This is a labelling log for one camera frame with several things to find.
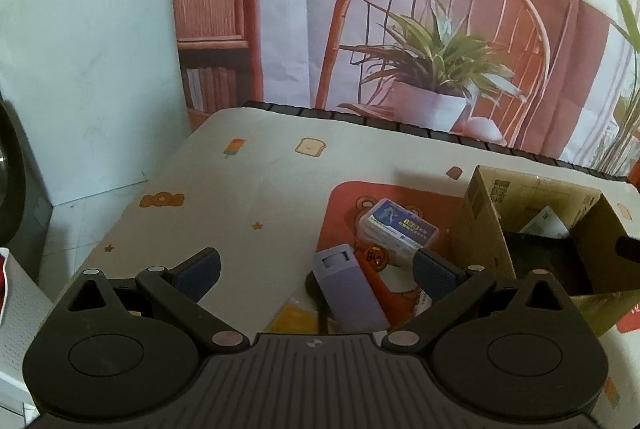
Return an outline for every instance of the potted plant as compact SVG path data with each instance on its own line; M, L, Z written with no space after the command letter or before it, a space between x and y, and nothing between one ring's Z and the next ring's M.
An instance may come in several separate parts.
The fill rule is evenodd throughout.
M471 109L480 97L497 102L506 93L525 100L510 82L513 72L489 42L467 35L466 19L454 22L439 1L431 5L429 28L415 18L368 3L394 22L383 27L396 43L340 48L363 54L354 63L367 64L362 83L377 81L377 92L388 89L384 101L394 108L396 120L449 132L465 107Z
M632 0L616 0L625 27L616 22L611 24L633 49L634 76L630 94L619 96L613 111L613 119L618 125L612 141L605 135L596 149L593 167L607 174L628 174L635 163L637 146L640 141L640 21L636 17Z

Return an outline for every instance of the washing machine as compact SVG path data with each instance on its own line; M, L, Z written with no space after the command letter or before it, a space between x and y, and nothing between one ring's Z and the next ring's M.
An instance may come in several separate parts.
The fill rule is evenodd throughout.
M8 247L34 282L53 207L27 161L26 137L0 98L0 247Z

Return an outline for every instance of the open cardboard box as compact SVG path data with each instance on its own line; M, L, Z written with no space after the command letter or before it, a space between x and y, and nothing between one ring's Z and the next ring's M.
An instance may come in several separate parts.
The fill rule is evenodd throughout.
M519 232L547 205L575 241L594 294L572 300L600 336L640 302L640 264L617 255L625 228L598 189L478 166L449 231L450 259L516 279L502 232Z

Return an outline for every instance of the floor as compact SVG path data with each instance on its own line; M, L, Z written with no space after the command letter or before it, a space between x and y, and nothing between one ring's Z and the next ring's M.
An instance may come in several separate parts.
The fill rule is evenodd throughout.
M24 427L24 417L0 407L0 427L2 429L22 429Z
M144 185L141 182L114 189L53 209L38 278L39 287L50 300L55 300Z

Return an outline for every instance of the tablecloth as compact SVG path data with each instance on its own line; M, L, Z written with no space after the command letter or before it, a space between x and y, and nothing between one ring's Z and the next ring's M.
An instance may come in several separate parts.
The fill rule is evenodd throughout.
M336 186L365 181L461 197L476 165L599 188L624 205L615 212L627 234L640 237L640 195L627 183L338 120L236 108L213 114L188 138L78 272L133 277L214 247L222 274L200 305L253 337L310 271ZM611 376L596 411L612 428L631 428L640 420L640 330L613 327L602 340Z

